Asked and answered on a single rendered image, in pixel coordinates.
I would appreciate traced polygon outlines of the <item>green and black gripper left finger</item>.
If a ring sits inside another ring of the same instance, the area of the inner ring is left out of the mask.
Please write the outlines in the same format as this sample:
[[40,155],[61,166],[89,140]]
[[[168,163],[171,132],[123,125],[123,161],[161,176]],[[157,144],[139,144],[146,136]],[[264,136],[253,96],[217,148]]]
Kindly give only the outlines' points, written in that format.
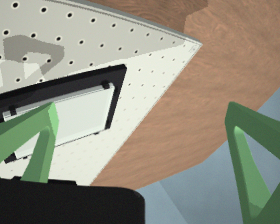
[[29,164],[20,180],[47,183],[58,125],[54,102],[0,123],[0,163],[40,132]]

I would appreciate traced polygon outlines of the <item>grey perforated base plate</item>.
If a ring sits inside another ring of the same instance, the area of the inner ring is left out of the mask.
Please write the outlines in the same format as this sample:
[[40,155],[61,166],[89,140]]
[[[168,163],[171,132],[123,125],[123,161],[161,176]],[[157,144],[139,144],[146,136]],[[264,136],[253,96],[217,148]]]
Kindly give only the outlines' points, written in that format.
[[90,186],[202,45],[86,0],[0,0],[0,94],[125,64],[110,129],[54,149],[48,179]]

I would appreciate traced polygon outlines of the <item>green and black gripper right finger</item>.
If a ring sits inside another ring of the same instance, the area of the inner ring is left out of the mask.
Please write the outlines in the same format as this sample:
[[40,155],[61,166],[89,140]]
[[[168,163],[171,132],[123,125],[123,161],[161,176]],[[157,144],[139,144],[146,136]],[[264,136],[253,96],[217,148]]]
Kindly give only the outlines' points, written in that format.
[[229,102],[225,128],[243,224],[280,224],[280,182],[271,195],[244,135],[247,133],[280,160],[280,121]]

